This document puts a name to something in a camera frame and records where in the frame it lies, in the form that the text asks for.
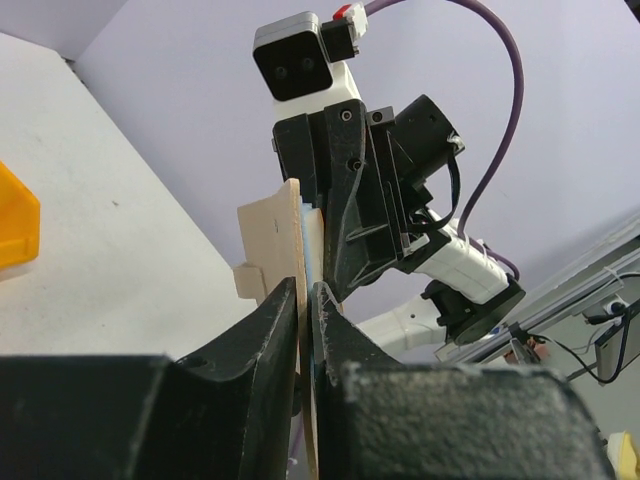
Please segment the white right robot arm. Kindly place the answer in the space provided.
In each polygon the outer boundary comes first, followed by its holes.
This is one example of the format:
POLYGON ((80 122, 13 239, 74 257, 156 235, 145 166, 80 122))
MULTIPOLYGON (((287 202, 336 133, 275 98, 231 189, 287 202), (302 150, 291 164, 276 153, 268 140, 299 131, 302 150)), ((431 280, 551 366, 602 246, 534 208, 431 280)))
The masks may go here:
POLYGON ((280 102, 274 149, 285 179, 324 220, 323 280, 346 300, 386 271, 420 273, 418 296, 361 323, 391 353, 485 337, 523 298, 516 277, 429 208, 426 179, 446 168, 460 193, 464 145, 426 96, 400 113, 370 111, 358 99, 280 102))

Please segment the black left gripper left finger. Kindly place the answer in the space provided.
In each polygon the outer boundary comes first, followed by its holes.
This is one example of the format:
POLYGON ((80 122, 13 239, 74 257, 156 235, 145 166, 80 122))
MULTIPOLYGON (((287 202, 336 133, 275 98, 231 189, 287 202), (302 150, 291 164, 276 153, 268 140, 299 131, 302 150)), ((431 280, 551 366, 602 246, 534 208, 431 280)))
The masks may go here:
POLYGON ((296 283, 171 360, 5 356, 5 479, 282 479, 297 351, 296 283))

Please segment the beige leather card holder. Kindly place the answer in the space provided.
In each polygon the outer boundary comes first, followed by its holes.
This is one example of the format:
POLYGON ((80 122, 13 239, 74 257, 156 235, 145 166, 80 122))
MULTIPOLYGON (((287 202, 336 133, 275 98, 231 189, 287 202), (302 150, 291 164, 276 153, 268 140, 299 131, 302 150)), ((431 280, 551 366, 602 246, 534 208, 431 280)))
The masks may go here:
POLYGON ((311 348, 308 329, 308 290, 301 217, 300 183, 291 178, 262 200, 237 209, 245 261, 232 268, 241 299, 262 303, 280 281, 295 279, 298 365, 302 393, 302 429, 312 479, 318 475, 315 406, 312 401, 311 348))

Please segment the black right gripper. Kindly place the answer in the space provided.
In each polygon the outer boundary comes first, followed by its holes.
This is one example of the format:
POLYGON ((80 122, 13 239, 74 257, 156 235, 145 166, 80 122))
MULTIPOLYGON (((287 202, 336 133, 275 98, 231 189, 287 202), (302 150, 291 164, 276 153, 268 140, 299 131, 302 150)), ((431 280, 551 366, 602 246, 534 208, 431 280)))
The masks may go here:
POLYGON ((321 210, 323 280, 337 300, 390 265, 383 195, 399 243, 395 269, 414 273, 451 242, 445 228, 460 201, 456 157, 464 144, 427 95, 399 114, 390 107, 373 111, 367 121, 364 103, 348 100, 280 120, 272 133, 283 178, 297 179, 303 201, 321 210), (426 181, 442 168, 449 173, 451 200, 450 211, 438 214, 429 208, 434 195, 426 181))

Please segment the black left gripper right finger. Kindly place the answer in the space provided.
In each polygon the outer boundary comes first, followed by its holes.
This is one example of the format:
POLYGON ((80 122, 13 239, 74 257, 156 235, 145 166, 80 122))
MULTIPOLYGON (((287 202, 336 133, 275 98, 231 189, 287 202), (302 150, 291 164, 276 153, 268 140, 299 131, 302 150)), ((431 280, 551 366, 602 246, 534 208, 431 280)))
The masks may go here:
POLYGON ((405 365, 315 284, 318 474, 323 479, 611 479, 584 403, 539 367, 405 365))

